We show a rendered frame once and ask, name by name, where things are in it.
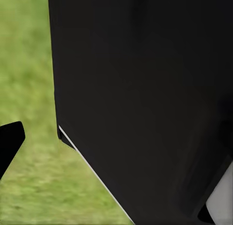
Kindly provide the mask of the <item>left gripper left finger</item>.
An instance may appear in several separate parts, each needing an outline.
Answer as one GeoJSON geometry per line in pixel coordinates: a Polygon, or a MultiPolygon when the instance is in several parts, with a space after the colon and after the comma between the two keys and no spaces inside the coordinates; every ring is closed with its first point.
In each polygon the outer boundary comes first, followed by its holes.
{"type": "Polygon", "coordinates": [[[25,140],[21,121],[0,126],[0,179],[25,140]]]}

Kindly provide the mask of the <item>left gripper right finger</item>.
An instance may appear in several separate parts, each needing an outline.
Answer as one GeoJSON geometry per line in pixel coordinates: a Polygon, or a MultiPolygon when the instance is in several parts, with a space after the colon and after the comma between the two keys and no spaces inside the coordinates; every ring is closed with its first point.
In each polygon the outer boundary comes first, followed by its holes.
{"type": "Polygon", "coordinates": [[[217,137],[233,159],[233,123],[229,121],[222,121],[217,137]]]}

